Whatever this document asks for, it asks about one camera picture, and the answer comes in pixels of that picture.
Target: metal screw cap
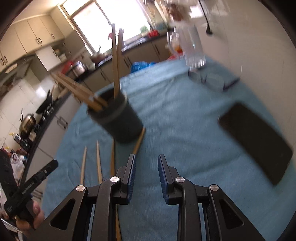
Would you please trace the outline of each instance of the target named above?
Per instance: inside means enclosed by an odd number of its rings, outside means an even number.
[[[177,177],[176,178],[176,181],[179,182],[179,183],[183,183],[183,182],[185,182],[185,178],[183,178],[183,177]]]
[[[219,190],[219,187],[217,185],[213,184],[213,185],[210,186],[210,189],[212,191],[218,191]]]
[[[113,177],[110,178],[110,181],[113,182],[113,183],[116,183],[116,182],[119,181],[119,177],[113,176]]]
[[[76,191],[78,191],[78,192],[82,192],[84,189],[85,189],[85,186],[83,186],[83,185],[79,185],[76,187]]]

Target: person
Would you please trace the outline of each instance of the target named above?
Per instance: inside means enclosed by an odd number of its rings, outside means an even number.
[[[36,214],[33,222],[34,228],[36,229],[44,221],[44,211],[40,208],[39,203],[35,200],[33,203],[33,212]],[[17,218],[16,224],[18,229],[22,231],[26,237],[30,236],[31,225],[26,220]]]

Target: sink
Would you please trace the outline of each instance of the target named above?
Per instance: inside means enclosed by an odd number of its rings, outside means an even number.
[[[128,45],[125,45],[125,46],[123,47],[122,51],[127,50],[127,49],[129,49],[129,48],[132,48],[132,47],[134,47],[134,46],[136,46],[136,45],[138,45],[138,44],[144,43],[145,41],[146,41],[145,38],[140,38],[140,39],[138,39],[138,40],[136,40],[136,41],[134,41],[134,42],[132,42],[132,43],[130,43],[130,44],[128,44]]]

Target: table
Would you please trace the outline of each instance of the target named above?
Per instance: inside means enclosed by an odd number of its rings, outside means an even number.
[[[223,67],[208,59],[206,72]],[[235,102],[241,101],[276,131],[275,120],[242,82],[218,92],[188,77],[184,61],[167,61],[121,79],[122,90],[146,127],[136,158],[130,205],[119,207],[124,240],[175,240],[178,207],[162,197],[157,158],[194,184],[219,185],[267,241],[277,240],[296,210],[296,174],[291,163],[281,182],[273,186],[260,167],[218,125]],[[82,105],[57,152],[59,167],[48,178],[42,208],[46,216],[79,184],[81,160],[87,146],[85,185],[98,184],[96,141],[100,143],[103,179],[110,176],[111,136],[92,122]],[[116,168],[126,165],[134,143],[116,145]]]

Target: smartphone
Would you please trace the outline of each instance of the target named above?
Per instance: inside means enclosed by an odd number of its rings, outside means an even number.
[[[269,180],[278,184],[293,155],[286,141],[241,103],[231,107],[218,122],[257,162]]]

